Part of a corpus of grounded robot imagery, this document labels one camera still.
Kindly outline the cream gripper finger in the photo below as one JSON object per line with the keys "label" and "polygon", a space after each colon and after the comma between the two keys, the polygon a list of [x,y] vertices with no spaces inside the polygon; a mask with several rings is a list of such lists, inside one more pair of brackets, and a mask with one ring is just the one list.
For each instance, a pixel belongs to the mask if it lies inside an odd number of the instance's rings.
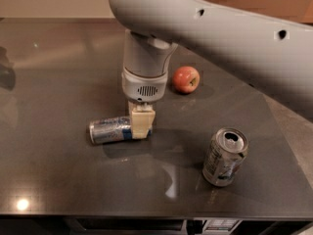
{"label": "cream gripper finger", "polygon": [[145,139],[153,126],[156,111],[148,103],[128,102],[131,133],[133,139]]}

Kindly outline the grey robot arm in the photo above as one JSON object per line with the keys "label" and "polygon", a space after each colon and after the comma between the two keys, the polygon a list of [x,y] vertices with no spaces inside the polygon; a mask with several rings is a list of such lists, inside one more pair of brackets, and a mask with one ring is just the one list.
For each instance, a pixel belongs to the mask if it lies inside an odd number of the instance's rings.
{"label": "grey robot arm", "polygon": [[177,45],[213,62],[306,119],[313,118],[311,27],[203,0],[109,0],[125,26],[123,90],[162,88]]}

